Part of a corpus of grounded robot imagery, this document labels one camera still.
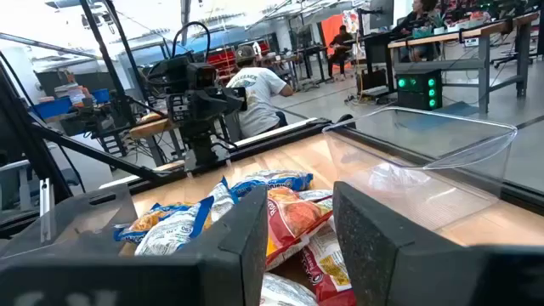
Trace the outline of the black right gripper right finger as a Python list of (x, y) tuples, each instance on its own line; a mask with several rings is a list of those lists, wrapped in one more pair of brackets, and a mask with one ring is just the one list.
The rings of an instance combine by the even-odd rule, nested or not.
[(360, 305), (541, 305), (540, 246), (460, 246), (343, 181), (337, 239)]

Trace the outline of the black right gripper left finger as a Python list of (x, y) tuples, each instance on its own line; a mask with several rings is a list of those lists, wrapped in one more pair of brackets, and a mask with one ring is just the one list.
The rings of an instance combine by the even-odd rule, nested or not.
[(4, 305), (256, 305), (267, 244), (258, 187), (169, 256), (124, 256), (116, 224), (135, 219), (124, 185), (68, 198), (1, 249)]

